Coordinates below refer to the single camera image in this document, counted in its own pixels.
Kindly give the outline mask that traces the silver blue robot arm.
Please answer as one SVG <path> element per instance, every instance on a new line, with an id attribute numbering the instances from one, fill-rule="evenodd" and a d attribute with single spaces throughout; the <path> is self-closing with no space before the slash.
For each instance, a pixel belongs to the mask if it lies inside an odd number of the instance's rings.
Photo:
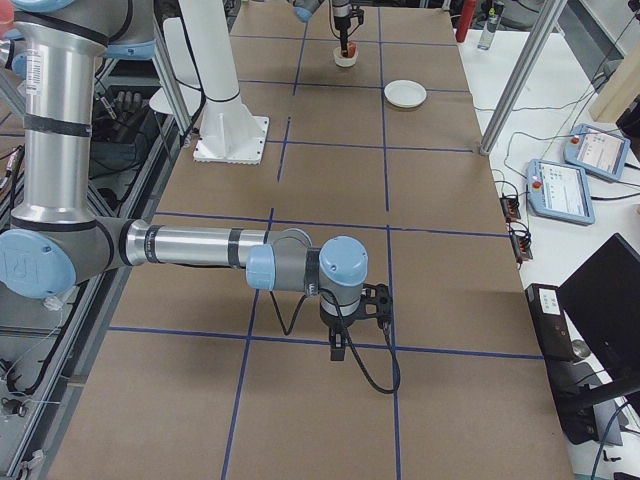
<path id="1" fill-rule="evenodd" d="M 323 4 L 321 0 L 295 0 L 290 1 L 296 17 L 307 23 Z M 347 58 L 349 55 L 349 28 L 351 27 L 351 3 L 347 0 L 328 1 L 330 13 L 330 25 L 337 34 L 340 42 L 340 55 Z"/>
<path id="2" fill-rule="evenodd" d="M 24 197 L 1 236 L 1 280 L 44 299 L 103 272 L 144 263 L 229 267 L 248 285 L 318 296 L 333 360 L 353 347 L 349 326 L 366 315 L 368 256 L 348 236 L 314 247 L 298 229 L 151 225 L 97 217 L 87 205 L 94 71 L 98 57 L 149 58 L 149 1 L 18 1 L 26 40 Z"/>

